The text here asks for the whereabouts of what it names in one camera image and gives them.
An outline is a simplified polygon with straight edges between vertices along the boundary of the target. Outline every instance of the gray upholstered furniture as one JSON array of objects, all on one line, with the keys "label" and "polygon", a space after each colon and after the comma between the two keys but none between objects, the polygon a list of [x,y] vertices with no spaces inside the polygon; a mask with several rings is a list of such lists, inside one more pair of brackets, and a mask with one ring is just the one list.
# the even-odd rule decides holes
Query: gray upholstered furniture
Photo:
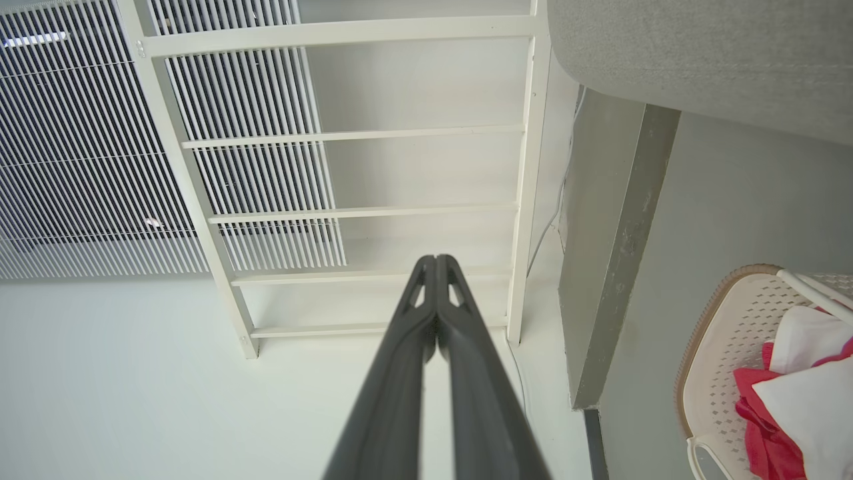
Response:
[{"label": "gray upholstered furniture", "polygon": [[548,16],[594,90],[853,144],[851,0],[550,0]]}]

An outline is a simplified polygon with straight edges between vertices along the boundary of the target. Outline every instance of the white cloth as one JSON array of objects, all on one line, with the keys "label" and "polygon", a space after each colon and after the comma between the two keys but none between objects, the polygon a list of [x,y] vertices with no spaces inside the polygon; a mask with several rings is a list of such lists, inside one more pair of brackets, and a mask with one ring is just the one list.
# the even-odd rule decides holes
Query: white cloth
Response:
[{"label": "white cloth", "polygon": [[752,387],[803,452],[809,480],[853,480],[853,357]]},{"label": "white cloth", "polygon": [[770,371],[787,374],[837,355],[853,337],[853,326],[814,308],[792,307],[779,322]]}]

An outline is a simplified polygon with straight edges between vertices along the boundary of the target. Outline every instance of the red cloth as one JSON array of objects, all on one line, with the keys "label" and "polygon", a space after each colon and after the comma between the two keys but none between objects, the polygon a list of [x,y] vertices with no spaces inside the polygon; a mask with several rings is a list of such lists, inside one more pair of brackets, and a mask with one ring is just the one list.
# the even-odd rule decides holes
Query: red cloth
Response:
[{"label": "red cloth", "polygon": [[[764,370],[739,368],[734,371],[740,400],[734,410],[746,420],[746,455],[750,470],[764,480],[798,480],[805,478],[803,453],[791,437],[779,428],[764,402],[752,389],[752,385],[780,377],[768,370],[773,354],[773,343],[762,346],[761,356]],[[812,367],[829,361],[843,360],[853,356],[853,338],[847,341],[841,353],[818,360]]]}]

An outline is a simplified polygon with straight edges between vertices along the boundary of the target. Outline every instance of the white cable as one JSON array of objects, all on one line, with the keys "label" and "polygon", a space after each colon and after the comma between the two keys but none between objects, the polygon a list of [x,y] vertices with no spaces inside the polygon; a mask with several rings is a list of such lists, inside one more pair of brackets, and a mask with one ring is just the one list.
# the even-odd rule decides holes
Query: white cable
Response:
[{"label": "white cable", "polygon": [[531,261],[527,265],[527,277],[530,277],[531,275],[533,262],[536,261],[536,255],[539,253],[539,247],[542,247],[542,241],[545,239],[545,234],[548,233],[548,228],[551,226],[552,223],[554,223],[554,219],[557,218],[557,215],[560,214],[560,209],[563,205],[563,190],[566,188],[566,180],[569,178],[569,166],[572,164],[572,147],[575,143],[575,122],[577,122],[577,116],[581,113],[581,108],[583,108],[583,100],[586,98],[586,90],[587,88],[584,86],[583,91],[581,92],[581,100],[577,103],[577,109],[575,110],[574,120],[572,120],[572,136],[569,137],[569,160],[566,164],[566,172],[563,173],[563,181],[560,182],[560,191],[557,192],[557,208],[554,210],[554,214],[551,215],[551,220],[548,220],[548,223],[545,224],[545,230],[542,231],[542,235],[539,237],[539,241],[536,244],[536,248],[533,250],[533,255],[531,255]]},{"label": "white cable", "polygon": [[509,344],[509,339],[507,339],[506,335],[501,335],[503,337],[503,341],[507,343],[507,348],[509,348],[509,354],[513,356],[513,363],[515,364],[515,372],[519,374],[519,385],[521,385],[521,407],[525,413],[525,420],[527,423],[530,423],[530,419],[527,417],[527,395],[525,393],[525,381],[521,378],[521,369],[519,368],[519,361],[515,359],[515,352],[513,351],[513,346]]}]

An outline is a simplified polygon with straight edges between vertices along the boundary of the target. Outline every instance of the light fixture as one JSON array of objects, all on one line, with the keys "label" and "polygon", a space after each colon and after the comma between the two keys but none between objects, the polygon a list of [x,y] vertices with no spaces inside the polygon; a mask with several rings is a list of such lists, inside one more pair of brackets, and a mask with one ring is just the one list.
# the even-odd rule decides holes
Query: light fixture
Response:
[{"label": "light fixture", "polygon": [[157,220],[154,217],[147,217],[145,219],[145,223],[148,224],[149,226],[154,227],[154,228],[163,228],[163,226],[164,226],[163,222]]},{"label": "light fixture", "polygon": [[29,37],[6,38],[3,41],[4,47],[21,47],[24,45],[40,45],[49,44],[50,42],[59,42],[68,38],[66,32],[41,33],[38,35],[30,35]]}]

